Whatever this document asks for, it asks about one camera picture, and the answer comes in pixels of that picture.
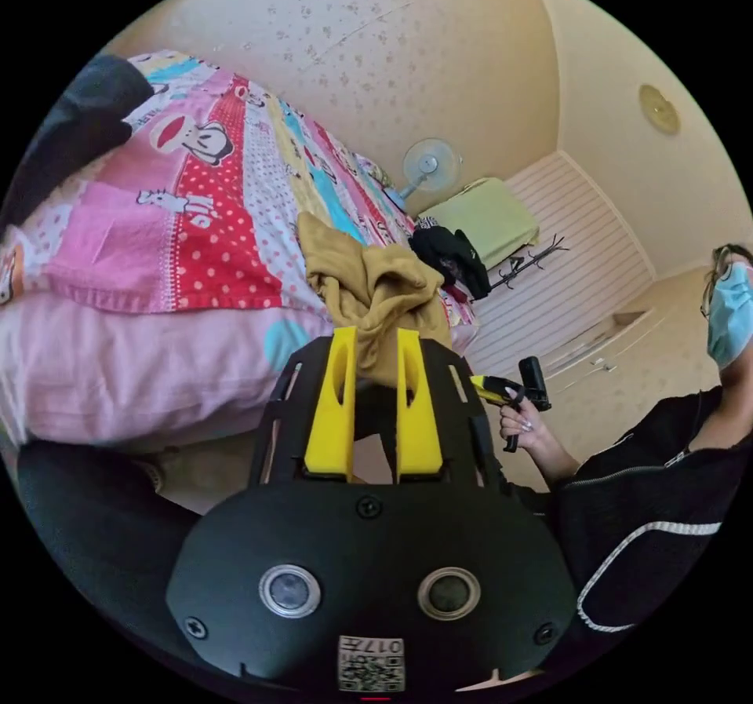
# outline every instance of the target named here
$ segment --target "zipper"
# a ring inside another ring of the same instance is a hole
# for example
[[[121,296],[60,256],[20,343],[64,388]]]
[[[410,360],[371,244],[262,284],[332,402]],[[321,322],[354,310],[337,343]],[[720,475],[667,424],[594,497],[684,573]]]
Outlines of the zipper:
[[[629,435],[626,435],[622,438],[619,442],[615,443],[611,447],[607,447],[605,450],[602,450],[602,453],[605,453],[607,450],[612,450],[613,448],[617,447],[618,445],[621,445],[626,440],[629,440],[632,437],[632,433]],[[685,446],[677,455],[675,455],[673,458],[670,458],[666,463],[662,465],[654,465],[654,466],[632,466],[629,469],[622,469],[622,471],[616,471],[611,474],[607,474],[606,476],[598,476],[595,479],[581,479],[574,482],[568,482],[562,489],[572,489],[574,487],[581,487],[586,484],[596,484],[596,483],[602,483],[602,482],[610,482],[612,480],[617,479],[620,476],[625,476],[627,474],[636,474],[636,473],[646,473],[649,471],[664,471],[665,469],[669,469],[674,465],[677,465],[681,461],[684,461],[686,458],[688,458],[690,455],[692,455],[695,451],[694,450],[688,450],[688,447]]]

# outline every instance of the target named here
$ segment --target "camera lens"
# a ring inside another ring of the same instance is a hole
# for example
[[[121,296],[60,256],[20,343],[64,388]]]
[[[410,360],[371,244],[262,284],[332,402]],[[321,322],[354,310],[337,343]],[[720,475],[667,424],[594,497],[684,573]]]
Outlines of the camera lens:
[[[297,565],[276,565],[259,581],[264,606],[283,618],[304,618],[318,606],[322,592],[317,580]]]
[[[458,620],[473,611],[481,599],[478,579],[464,568],[432,571],[420,584],[418,604],[434,620]]]

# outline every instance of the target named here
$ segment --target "screw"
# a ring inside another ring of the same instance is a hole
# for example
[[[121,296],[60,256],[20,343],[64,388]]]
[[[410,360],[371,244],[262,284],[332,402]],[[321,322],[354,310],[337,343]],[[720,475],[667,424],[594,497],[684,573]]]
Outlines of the screw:
[[[206,626],[198,618],[186,618],[183,621],[183,627],[189,636],[201,641],[207,637]]]
[[[534,634],[533,642],[540,647],[551,644],[557,638],[557,629],[551,623],[544,623]]]
[[[355,511],[361,518],[376,518],[382,512],[382,504],[367,494],[355,504]]]

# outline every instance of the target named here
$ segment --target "coat rack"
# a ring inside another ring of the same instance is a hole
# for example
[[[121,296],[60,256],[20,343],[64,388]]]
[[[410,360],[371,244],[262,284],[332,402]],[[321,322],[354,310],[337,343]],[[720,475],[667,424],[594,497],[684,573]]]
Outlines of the coat rack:
[[[498,283],[494,283],[492,290],[501,285],[507,286],[510,290],[515,290],[515,288],[510,285],[510,281],[515,280],[515,278],[517,278],[518,275],[523,272],[523,270],[527,269],[532,264],[536,265],[540,270],[543,270],[544,268],[539,264],[542,259],[548,257],[550,254],[553,254],[555,251],[570,251],[570,249],[567,249],[564,246],[560,246],[560,244],[562,244],[562,241],[564,240],[565,236],[563,235],[561,235],[559,239],[557,238],[557,236],[555,236],[551,240],[551,244],[549,244],[546,249],[540,251],[538,254],[531,254],[529,251],[528,256],[530,257],[530,259],[527,262],[525,257],[510,257],[510,271],[503,275],[503,268],[500,268],[500,276],[502,280],[500,280]]]

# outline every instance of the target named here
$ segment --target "hair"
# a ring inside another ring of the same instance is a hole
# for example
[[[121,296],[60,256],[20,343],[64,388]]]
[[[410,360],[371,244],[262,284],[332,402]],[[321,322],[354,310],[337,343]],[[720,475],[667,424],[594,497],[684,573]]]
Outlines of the hair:
[[[739,243],[726,243],[724,246],[714,249],[711,255],[711,270],[706,275],[706,287],[704,288],[704,298],[701,304],[701,310],[706,315],[711,306],[711,296],[714,294],[714,286],[727,275],[727,257],[730,254],[744,257],[748,260],[749,265],[753,267],[753,252]]]

